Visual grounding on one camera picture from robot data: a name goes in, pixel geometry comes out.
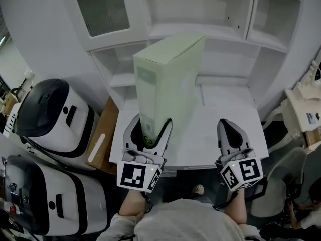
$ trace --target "light green box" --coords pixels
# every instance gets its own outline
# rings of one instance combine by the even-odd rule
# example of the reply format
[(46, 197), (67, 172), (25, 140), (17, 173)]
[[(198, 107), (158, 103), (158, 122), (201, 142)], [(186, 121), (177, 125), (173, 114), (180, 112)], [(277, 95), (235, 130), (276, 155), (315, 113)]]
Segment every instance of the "light green box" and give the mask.
[(193, 102), (205, 36), (181, 33), (133, 56), (140, 122), (145, 140), (154, 142), (167, 119), (178, 131)]

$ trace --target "person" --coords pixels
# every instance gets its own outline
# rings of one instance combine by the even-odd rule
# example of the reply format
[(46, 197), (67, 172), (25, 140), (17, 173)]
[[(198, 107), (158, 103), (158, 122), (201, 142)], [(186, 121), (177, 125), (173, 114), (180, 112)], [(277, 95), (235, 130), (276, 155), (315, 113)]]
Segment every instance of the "person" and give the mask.
[(292, 202), (287, 207), (290, 211), (291, 228), (268, 225), (261, 230), (262, 235), (279, 238), (299, 238), (304, 241), (315, 240), (321, 234), (321, 178), (309, 189), (311, 204), (299, 205), (295, 214)]
[(138, 191), (129, 190), (110, 228), (97, 241), (237, 241), (263, 240), (258, 230), (246, 225), (244, 189), (225, 208), (225, 213), (212, 208), (204, 196), (204, 187), (196, 185), (188, 199), (154, 206), (145, 212), (146, 201)]

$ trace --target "cardboard box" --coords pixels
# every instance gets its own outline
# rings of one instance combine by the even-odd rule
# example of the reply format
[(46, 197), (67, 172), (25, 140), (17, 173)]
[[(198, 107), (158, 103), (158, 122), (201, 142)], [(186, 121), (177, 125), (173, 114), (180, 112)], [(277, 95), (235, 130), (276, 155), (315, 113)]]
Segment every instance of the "cardboard box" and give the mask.
[(313, 131), (306, 131), (304, 132), (304, 134), (307, 142), (307, 147), (312, 146), (321, 141), (320, 130), (318, 128), (316, 128)]
[(118, 113), (117, 106), (110, 98), (91, 139), (86, 160), (86, 164), (113, 175), (117, 175), (117, 165), (109, 162), (109, 155)]
[(7, 94), (4, 104), (4, 115), (9, 116), (14, 105), (18, 103), (18, 100), (11, 94)]
[(167, 119), (181, 128), (194, 98), (205, 36), (180, 33), (133, 56), (141, 128), (153, 144)]

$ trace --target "shelf compartment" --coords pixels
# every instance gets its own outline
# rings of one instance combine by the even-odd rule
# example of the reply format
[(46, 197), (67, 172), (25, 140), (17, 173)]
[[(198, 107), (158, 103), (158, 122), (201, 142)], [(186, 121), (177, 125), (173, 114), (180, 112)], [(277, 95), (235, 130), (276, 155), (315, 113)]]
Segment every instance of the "shelf compartment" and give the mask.
[(255, 61), (248, 86), (253, 97), (255, 107), (258, 108), (264, 101), (280, 68), (286, 58), (286, 53), (262, 47)]
[(255, 0), (247, 39), (286, 52), (299, 10), (299, 0)]
[(235, 30), (224, 22), (219, 24), (196, 23), (156, 23), (153, 25), (149, 37), (151, 39), (165, 38), (167, 36), (187, 31), (195, 31), (206, 35), (207, 38), (224, 40), (241, 40)]
[(200, 75), (248, 78), (260, 46), (206, 39)]
[(132, 56), (146, 47), (146, 42), (139, 42), (90, 53), (107, 86), (126, 87), (135, 85)]
[(253, 29), (251, 31), (250, 40), (255, 43), (265, 44), (268, 47), (276, 48), (280, 51), (286, 52), (287, 47), (282, 44), (276, 36), (264, 31)]
[(120, 62), (109, 85), (111, 87), (135, 86), (133, 61)]
[(201, 85), (201, 88), (205, 106), (254, 108), (251, 93), (245, 86)]
[(246, 37), (253, 0), (146, 0), (150, 38), (197, 31), (208, 38)]

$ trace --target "white chair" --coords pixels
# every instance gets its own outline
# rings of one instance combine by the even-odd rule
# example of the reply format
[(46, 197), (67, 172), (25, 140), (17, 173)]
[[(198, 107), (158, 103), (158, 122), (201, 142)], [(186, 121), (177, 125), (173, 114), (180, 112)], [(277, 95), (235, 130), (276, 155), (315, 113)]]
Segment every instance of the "white chair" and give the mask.
[(265, 218), (278, 215), (283, 211), (286, 198), (298, 198), (303, 184), (303, 169), (306, 150), (296, 147), (275, 163), (265, 174), (265, 186), (257, 185), (254, 195), (265, 194), (252, 201), (250, 213), (255, 217)]

